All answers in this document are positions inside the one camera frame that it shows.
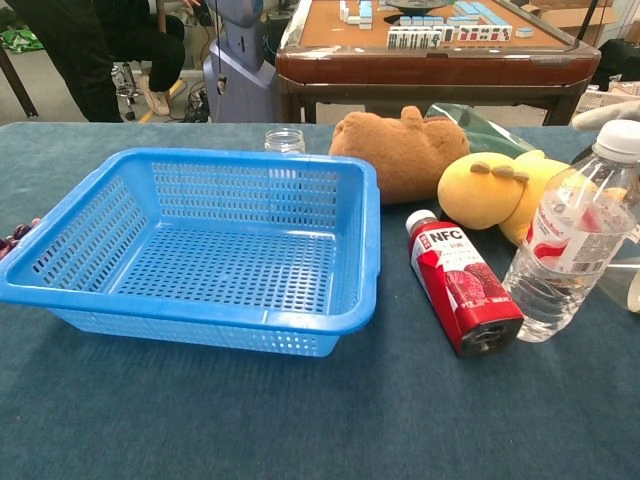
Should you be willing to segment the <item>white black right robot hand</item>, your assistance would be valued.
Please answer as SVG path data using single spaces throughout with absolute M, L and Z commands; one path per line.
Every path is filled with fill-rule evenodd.
M 571 126 L 580 131 L 595 131 L 609 121 L 619 119 L 638 121 L 639 116 L 640 101 L 627 101 L 579 113 L 571 120 Z

